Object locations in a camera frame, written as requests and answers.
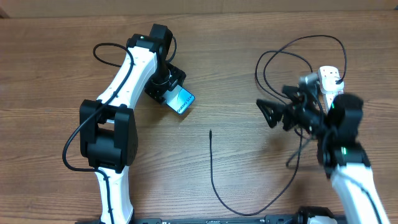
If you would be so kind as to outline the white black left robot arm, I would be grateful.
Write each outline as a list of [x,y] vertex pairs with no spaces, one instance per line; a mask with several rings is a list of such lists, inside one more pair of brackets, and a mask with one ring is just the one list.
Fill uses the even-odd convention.
[[185,72],[171,63],[168,52],[176,44],[172,31],[160,24],[154,24],[149,35],[134,34],[122,46],[126,56],[110,85],[96,100],[84,100],[80,106],[80,151],[101,193],[97,223],[134,221],[128,175],[138,148],[134,108],[141,94],[177,114],[195,100],[183,87]]

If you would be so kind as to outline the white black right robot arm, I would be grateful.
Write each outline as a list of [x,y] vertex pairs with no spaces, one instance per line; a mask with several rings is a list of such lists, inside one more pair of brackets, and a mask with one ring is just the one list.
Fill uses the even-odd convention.
[[318,162],[343,204],[348,223],[389,223],[370,160],[357,140],[362,99],[347,93],[336,95],[325,113],[314,88],[284,86],[283,91],[289,104],[256,101],[269,127],[278,123],[285,131],[299,127],[317,140]]

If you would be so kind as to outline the blue Galaxy smartphone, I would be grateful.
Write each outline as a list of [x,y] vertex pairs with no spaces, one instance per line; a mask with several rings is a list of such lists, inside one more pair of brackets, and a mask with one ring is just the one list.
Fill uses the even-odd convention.
[[178,114],[183,114],[195,101],[195,96],[180,85],[172,91],[167,90],[163,97],[166,104]]

